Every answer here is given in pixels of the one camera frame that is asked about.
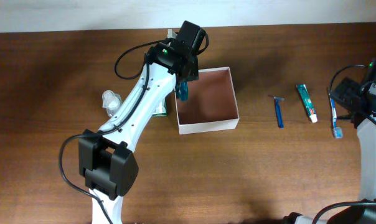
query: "white wall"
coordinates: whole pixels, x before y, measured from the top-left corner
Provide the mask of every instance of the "white wall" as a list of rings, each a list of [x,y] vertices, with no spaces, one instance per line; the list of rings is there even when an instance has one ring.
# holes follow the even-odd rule
[[[0,0],[0,32],[376,21],[376,0]]]

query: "wood grain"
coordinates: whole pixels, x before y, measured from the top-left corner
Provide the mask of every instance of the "wood grain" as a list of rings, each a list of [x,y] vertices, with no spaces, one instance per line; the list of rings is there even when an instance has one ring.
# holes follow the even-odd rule
[[[207,28],[200,68],[229,66],[240,121],[236,129],[180,136],[170,115],[153,118],[136,148],[139,175],[123,204],[125,223],[238,223],[313,216],[355,200],[360,184],[356,130],[331,133],[326,88],[335,71],[376,57],[376,23]],[[0,34],[0,223],[90,223],[91,200],[61,179],[62,141],[107,120],[101,94],[125,98],[135,81],[117,79],[126,49],[163,39],[165,29]],[[133,75],[143,51],[123,59]],[[360,79],[362,70],[344,75]],[[312,124],[295,89],[305,83],[318,114]],[[273,100],[281,103],[279,129]],[[344,114],[337,108],[338,114]],[[83,187],[77,143],[66,175]]]

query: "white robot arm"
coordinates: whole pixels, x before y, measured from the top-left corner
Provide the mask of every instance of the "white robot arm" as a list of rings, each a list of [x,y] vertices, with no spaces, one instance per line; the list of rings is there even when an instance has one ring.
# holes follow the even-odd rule
[[[376,199],[376,125],[365,119],[357,128],[361,145],[361,188],[359,200]]]
[[[204,38],[206,46],[199,50]],[[207,48],[209,38],[199,26],[185,21],[178,35],[137,46],[121,57],[138,47],[155,43],[157,45],[145,54],[145,65],[136,86],[108,122],[97,133],[86,130],[62,144],[59,155],[61,175],[68,185],[93,198],[93,224],[121,224],[123,196],[138,174],[138,163],[133,155],[137,141],[153,111],[174,88],[181,100],[187,98],[186,82],[199,78],[197,56]],[[62,168],[63,150],[76,138],[80,138],[79,173],[84,176],[89,192],[73,185]]]

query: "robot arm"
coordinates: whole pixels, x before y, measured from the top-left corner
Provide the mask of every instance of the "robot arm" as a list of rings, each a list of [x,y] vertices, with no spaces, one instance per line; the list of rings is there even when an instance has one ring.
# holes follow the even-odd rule
[[[104,134],[86,130],[84,135],[95,137],[79,140],[79,173],[90,193],[102,201],[112,223],[121,223],[123,196],[138,174],[133,155],[137,141],[153,111],[174,88],[181,100],[187,98],[186,82],[199,78],[197,55],[204,51],[199,50],[204,37],[208,46],[205,31],[185,21],[175,39],[151,47],[133,91],[100,127],[98,133]],[[108,223],[97,202],[93,198],[93,224]]]
[[[352,113],[361,146],[359,200],[376,199],[376,60],[369,65],[361,84],[345,78],[331,97]]]

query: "razor head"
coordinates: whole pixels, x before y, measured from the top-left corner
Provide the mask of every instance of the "razor head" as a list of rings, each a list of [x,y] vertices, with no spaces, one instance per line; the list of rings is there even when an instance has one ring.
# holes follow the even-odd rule
[[[284,98],[282,98],[282,97],[277,97],[277,96],[273,96],[273,99],[274,99],[274,100],[279,100],[279,101],[283,101],[283,100],[285,100]]]

